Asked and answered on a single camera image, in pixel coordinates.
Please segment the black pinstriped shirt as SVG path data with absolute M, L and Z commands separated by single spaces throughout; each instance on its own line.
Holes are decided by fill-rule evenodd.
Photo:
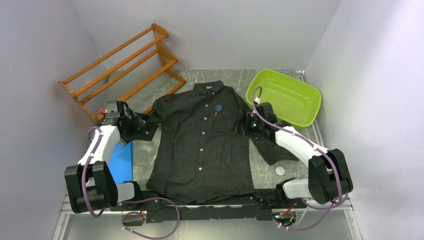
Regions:
M 215 111 L 216 105 L 223 110 Z M 254 192 L 249 144 L 268 165 L 294 161 L 268 139 L 232 132 L 246 102 L 220 80 L 196 83 L 192 90 L 164 95 L 152 105 L 151 120 L 161 137 L 148 190 L 185 203 L 207 203 Z

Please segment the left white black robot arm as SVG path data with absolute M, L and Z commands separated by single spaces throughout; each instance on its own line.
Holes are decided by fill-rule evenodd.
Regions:
M 101 122 L 88 131 L 92 139 L 84 156 L 64 171 L 72 211 L 90 213 L 94 218 L 119 203 L 130 210 L 142 206 L 144 197 L 138 183 L 116 183 L 108 163 L 116 144 L 151 141 L 157 129 L 147 122 L 146 115 L 133 111 L 120 100 L 106 102 L 102 116 Z

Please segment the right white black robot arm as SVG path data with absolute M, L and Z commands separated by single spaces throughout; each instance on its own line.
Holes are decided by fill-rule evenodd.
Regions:
M 282 208 L 294 199 L 312 199 L 321 205 L 336 203 L 354 189 L 343 152 L 320 146 L 287 121 L 278 121 L 269 102 L 257 104 L 252 111 L 240 110 L 232 131 L 256 140 L 270 140 L 307 167 L 306 177 L 277 185 L 280 190 L 275 193 L 275 202 Z

